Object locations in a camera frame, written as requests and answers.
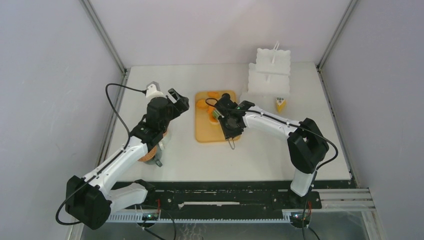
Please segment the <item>yellow cream cake slice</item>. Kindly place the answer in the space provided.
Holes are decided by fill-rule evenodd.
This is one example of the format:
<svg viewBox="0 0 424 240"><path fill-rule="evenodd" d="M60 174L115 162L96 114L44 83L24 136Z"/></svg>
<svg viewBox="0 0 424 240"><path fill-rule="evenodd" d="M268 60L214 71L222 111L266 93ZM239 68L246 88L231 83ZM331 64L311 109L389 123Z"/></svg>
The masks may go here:
<svg viewBox="0 0 424 240"><path fill-rule="evenodd" d="M287 104L287 100L283 97L277 97L275 100L276 111L281 113Z"/></svg>

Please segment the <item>pink handled metal tongs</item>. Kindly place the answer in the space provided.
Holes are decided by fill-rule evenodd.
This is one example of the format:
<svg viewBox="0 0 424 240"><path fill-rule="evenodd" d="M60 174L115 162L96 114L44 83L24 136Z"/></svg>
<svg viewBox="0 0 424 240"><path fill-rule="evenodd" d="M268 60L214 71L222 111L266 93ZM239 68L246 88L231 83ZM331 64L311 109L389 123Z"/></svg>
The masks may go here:
<svg viewBox="0 0 424 240"><path fill-rule="evenodd" d="M227 142L232 150L236 148L234 138L228 138Z"/></svg>

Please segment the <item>white three tier stand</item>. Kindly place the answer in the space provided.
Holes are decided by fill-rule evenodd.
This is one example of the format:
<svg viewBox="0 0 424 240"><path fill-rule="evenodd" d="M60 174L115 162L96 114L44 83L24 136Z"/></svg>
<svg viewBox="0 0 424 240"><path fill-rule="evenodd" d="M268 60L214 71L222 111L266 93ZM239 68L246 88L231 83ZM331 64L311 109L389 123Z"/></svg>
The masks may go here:
<svg viewBox="0 0 424 240"><path fill-rule="evenodd" d="M291 51L280 48L276 41L272 48L258 48L254 63L248 64L246 91L248 96L288 98L290 96Z"/></svg>

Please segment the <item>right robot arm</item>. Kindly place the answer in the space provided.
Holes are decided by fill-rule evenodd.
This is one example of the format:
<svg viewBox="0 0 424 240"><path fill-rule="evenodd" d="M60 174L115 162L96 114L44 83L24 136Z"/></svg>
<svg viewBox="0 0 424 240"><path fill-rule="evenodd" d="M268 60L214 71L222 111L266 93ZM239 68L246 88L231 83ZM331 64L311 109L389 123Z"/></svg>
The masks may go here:
<svg viewBox="0 0 424 240"><path fill-rule="evenodd" d="M227 141L240 136L249 128L287 142L290 161L295 168L289 203L295 208L307 204L319 163L330 149L330 140L323 136L316 122L310 118L302 121L283 118L247 100L236 103L227 93L215 100L214 104L211 101L211 98L207 98L205 103L214 109L212 114L218 120Z"/></svg>

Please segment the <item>orange glazed donut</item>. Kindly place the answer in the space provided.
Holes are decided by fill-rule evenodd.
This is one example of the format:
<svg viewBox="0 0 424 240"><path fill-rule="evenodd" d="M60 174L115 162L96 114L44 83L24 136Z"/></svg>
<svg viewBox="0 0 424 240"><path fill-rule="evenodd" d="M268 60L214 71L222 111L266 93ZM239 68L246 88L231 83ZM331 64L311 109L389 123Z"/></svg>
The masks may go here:
<svg viewBox="0 0 424 240"><path fill-rule="evenodd" d="M213 125L219 124L219 121L214 116L212 116L212 115L209 117L209 121Z"/></svg>

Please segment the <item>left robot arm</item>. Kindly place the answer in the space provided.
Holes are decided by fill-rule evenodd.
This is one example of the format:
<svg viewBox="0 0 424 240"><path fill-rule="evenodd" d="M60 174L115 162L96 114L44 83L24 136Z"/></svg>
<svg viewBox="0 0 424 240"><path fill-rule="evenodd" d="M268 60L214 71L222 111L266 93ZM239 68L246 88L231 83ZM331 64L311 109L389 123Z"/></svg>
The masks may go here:
<svg viewBox="0 0 424 240"><path fill-rule="evenodd" d="M163 140L172 120L189 110L189 99L173 88L169 96L156 89L143 90L149 100L146 113L132 130L127 141L112 156L83 177L74 175L66 184L66 198L60 205L78 223L92 230L100 228L112 213L140 204L149 209L157 196L145 183L134 181L113 189L118 178Z"/></svg>

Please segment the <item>green layered cake slice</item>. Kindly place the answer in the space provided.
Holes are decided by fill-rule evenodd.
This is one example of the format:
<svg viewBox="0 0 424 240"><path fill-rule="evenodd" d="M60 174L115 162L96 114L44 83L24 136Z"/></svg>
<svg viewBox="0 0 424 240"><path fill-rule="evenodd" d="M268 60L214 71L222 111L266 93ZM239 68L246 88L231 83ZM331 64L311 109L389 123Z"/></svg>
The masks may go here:
<svg viewBox="0 0 424 240"><path fill-rule="evenodd" d="M213 117L214 117L215 119L219 119L219 117L221 116L221 113L220 113L217 109L215 109L215 110L212 112L212 115L213 115Z"/></svg>

